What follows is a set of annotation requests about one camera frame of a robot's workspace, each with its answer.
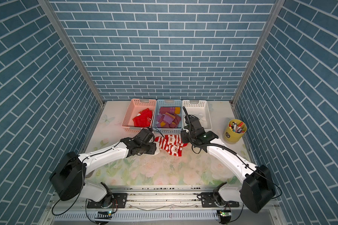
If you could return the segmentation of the red white sock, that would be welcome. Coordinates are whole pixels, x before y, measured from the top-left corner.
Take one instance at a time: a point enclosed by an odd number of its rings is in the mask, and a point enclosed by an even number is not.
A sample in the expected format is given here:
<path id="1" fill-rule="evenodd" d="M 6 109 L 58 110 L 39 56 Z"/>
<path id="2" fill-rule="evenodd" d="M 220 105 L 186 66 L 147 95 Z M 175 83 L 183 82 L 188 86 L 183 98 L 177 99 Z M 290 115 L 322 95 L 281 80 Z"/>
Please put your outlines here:
<path id="1" fill-rule="evenodd" d="M 135 127 L 150 127 L 152 123 L 153 112 L 149 108 L 142 110 L 132 120 Z"/>

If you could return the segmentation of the purple striped sock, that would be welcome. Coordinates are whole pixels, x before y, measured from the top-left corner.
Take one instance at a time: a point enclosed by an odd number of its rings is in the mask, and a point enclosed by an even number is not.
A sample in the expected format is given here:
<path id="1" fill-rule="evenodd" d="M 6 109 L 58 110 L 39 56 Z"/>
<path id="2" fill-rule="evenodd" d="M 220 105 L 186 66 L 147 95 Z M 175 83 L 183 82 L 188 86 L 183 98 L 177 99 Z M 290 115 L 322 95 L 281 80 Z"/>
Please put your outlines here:
<path id="1" fill-rule="evenodd" d="M 181 107 L 161 107 L 159 109 L 159 114 L 180 114 Z"/>
<path id="2" fill-rule="evenodd" d="M 156 119 L 156 127 L 158 128 L 180 128 L 181 117 L 178 114 L 159 114 Z"/>

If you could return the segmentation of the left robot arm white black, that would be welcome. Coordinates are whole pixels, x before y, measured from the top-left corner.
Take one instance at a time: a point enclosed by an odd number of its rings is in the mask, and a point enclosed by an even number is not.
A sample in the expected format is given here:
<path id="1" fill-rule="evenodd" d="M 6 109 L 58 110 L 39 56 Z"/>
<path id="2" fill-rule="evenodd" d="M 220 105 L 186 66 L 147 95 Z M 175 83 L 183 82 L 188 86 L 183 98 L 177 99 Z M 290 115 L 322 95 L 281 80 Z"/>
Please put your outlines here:
<path id="1" fill-rule="evenodd" d="M 112 192 L 105 183 L 96 185 L 85 177 L 99 167 L 134 155 L 154 155 L 156 143 L 151 128 L 143 128 L 135 137 L 123 138 L 118 143 L 94 152 L 76 154 L 69 152 L 63 156 L 50 175 L 50 182 L 60 200 L 74 197 L 90 199 L 108 207 L 112 202 Z"/>

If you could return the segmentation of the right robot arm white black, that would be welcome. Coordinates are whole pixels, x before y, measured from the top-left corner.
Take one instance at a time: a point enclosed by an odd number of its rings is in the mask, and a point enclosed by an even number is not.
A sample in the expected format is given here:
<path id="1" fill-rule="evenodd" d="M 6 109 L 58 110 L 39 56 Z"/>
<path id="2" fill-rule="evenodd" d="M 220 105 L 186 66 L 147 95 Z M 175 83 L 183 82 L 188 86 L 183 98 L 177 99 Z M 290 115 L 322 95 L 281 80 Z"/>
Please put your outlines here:
<path id="1" fill-rule="evenodd" d="M 185 126 L 181 131 L 183 142 L 204 150 L 229 168 L 241 186 L 231 188 L 227 183 L 219 185 L 213 191 L 215 203 L 222 207 L 229 201 L 242 202 L 250 211 L 258 213 L 276 195 L 276 184 L 273 182 L 270 169 L 265 165 L 257 166 L 224 145 L 218 135 L 205 131 L 200 120 L 190 115 L 186 108 Z"/>

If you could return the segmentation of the white plastic basket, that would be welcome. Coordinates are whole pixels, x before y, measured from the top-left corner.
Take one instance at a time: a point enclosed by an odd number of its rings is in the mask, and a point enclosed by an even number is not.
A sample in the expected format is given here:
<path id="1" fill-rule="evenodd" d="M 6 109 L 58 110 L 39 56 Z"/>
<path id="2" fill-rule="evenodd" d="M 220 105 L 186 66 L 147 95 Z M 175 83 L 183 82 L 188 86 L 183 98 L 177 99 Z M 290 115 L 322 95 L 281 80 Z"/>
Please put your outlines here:
<path id="1" fill-rule="evenodd" d="M 182 100 L 189 115 L 197 117 L 206 131 L 212 130 L 209 106 L 206 100 Z"/>

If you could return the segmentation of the pink plastic basket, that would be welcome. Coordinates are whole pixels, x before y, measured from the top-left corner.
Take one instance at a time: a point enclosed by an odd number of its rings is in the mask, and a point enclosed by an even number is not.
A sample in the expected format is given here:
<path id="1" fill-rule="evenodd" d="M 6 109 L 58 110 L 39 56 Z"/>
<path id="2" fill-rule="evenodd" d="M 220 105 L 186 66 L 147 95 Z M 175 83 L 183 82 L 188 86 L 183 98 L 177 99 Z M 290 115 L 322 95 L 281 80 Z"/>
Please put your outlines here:
<path id="1" fill-rule="evenodd" d="M 134 98 L 131 100 L 123 123 L 122 123 L 122 128 L 126 132 L 134 132 L 134 133 L 139 133 L 142 128 L 140 127 L 135 127 L 133 118 L 138 115 L 138 113 L 142 110 L 145 109 L 151 110 L 153 113 L 155 113 L 155 108 L 156 108 L 156 100 L 155 99 L 139 99 L 139 98 Z"/>

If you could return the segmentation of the light blue plastic basket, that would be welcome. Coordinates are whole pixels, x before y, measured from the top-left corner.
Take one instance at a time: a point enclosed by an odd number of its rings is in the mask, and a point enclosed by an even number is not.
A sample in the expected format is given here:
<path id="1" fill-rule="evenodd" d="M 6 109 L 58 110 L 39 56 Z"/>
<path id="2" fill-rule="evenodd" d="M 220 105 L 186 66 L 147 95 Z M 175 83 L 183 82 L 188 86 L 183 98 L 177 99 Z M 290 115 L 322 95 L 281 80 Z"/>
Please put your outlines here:
<path id="1" fill-rule="evenodd" d="M 183 128 L 183 121 L 182 121 L 182 101 L 181 100 L 173 100 L 173 99 L 164 99 L 164 100 L 157 100 L 157 103 L 156 103 L 156 109 L 155 109 L 155 117 L 154 117 L 154 122 L 153 122 L 153 128 L 155 129 L 155 131 L 157 132 L 161 132 L 163 134 L 179 134 L 180 131 L 182 130 Z M 156 117 L 157 115 L 159 115 L 159 109 L 161 107 L 171 107 L 171 106 L 174 106 L 174 107 L 181 107 L 181 111 L 180 111 L 180 114 L 178 114 L 180 117 L 181 117 L 181 123 L 180 123 L 180 128 L 157 128 L 156 127 Z"/>

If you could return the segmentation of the small white sock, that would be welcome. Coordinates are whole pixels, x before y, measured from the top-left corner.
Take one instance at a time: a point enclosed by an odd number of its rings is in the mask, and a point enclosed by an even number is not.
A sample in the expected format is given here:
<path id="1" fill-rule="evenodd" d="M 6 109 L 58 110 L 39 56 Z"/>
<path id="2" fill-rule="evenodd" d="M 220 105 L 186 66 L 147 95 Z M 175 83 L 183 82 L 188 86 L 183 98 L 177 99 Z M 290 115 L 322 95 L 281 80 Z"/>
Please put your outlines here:
<path id="1" fill-rule="evenodd" d="M 160 153 L 160 143 L 158 143 L 158 142 L 154 142 L 154 143 L 155 143 L 155 146 L 156 146 L 156 150 L 155 150 L 154 155 L 158 155 Z"/>

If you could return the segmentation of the yellow pen cup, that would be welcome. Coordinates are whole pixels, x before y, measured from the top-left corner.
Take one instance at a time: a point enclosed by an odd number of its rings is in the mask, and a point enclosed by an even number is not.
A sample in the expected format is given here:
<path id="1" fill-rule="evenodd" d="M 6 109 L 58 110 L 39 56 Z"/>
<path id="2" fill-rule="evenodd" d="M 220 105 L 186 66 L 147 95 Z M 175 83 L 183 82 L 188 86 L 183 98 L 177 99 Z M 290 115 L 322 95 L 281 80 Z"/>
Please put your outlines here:
<path id="1" fill-rule="evenodd" d="M 243 121 L 233 119 L 229 121 L 226 130 L 224 131 L 223 137 L 228 143 L 236 143 L 242 138 L 246 131 L 247 126 Z"/>

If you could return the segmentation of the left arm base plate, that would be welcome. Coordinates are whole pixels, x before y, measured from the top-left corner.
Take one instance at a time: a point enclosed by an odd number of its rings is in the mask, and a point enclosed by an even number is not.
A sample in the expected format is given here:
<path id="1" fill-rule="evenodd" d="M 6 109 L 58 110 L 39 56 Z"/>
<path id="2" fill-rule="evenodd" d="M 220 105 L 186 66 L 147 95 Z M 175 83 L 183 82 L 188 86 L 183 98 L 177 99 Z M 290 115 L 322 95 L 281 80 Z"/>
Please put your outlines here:
<path id="1" fill-rule="evenodd" d="M 122 209 L 126 206 L 127 197 L 127 193 L 113 193 L 111 196 L 106 195 L 104 199 L 99 202 L 88 200 L 86 207 L 88 209 Z"/>

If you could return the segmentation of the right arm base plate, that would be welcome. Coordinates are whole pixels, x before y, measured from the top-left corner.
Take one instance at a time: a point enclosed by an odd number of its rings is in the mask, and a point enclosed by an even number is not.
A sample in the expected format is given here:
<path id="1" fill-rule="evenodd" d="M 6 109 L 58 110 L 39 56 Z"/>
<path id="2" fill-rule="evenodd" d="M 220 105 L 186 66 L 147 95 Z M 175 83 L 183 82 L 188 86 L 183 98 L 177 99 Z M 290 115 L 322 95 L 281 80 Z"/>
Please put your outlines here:
<path id="1" fill-rule="evenodd" d="M 224 201 L 218 193 L 213 192 L 202 192 L 197 195 L 197 198 L 201 202 L 202 208 L 231 208 L 239 207 L 239 202 L 235 201 Z"/>

